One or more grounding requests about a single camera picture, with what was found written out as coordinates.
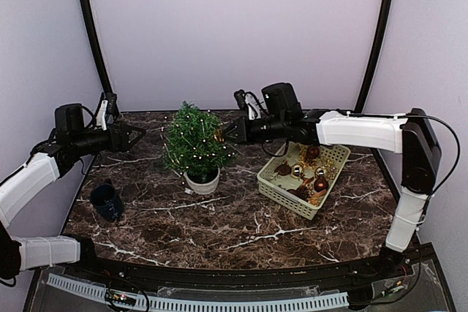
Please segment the small green christmas tree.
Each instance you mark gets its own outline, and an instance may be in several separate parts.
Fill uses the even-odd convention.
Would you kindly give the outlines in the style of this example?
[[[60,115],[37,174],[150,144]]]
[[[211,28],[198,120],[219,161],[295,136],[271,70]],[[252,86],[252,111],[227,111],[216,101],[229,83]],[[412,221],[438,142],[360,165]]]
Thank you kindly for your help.
[[[233,148],[215,140],[217,129],[221,122],[216,115],[186,101],[165,127],[165,167],[182,175],[199,195],[214,193],[222,168],[235,159]]]

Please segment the beige perforated plastic basket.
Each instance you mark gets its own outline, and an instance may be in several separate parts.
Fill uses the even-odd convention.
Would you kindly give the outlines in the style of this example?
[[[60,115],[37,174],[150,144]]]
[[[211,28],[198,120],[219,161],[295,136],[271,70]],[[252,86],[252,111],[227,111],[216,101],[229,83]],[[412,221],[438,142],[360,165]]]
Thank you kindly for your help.
[[[351,150],[285,143],[257,174],[259,192],[311,220],[322,208]]]

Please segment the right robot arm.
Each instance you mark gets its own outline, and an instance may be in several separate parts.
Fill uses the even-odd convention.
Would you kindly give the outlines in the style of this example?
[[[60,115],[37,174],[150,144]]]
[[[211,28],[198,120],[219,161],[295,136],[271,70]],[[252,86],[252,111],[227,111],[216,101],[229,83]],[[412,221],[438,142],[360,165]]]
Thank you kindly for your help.
[[[303,111],[290,83],[262,89],[264,102],[249,102],[244,90],[234,94],[245,115],[222,130],[226,141],[263,144],[285,138],[303,145],[351,145],[392,151],[402,156],[401,191],[385,240],[389,249],[373,263],[380,278],[401,267],[401,256],[424,222],[431,198],[442,185],[437,180],[442,149],[431,126],[435,120],[419,108],[406,114],[369,115],[349,110]]]

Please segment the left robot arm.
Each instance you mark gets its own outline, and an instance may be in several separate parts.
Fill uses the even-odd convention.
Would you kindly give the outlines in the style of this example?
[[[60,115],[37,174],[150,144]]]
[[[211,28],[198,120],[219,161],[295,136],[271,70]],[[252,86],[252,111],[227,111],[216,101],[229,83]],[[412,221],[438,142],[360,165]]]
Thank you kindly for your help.
[[[92,240],[80,236],[12,236],[8,229],[17,214],[43,189],[64,177],[84,156],[103,151],[129,151],[146,130],[114,116],[104,98],[89,123],[83,114],[89,109],[80,103],[66,104],[54,112],[55,126],[49,138],[33,147],[29,158],[1,182],[1,284],[13,287],[17,276],[38,267],[73,264],[88,280],[103,274],[102,262],[95,258]]]

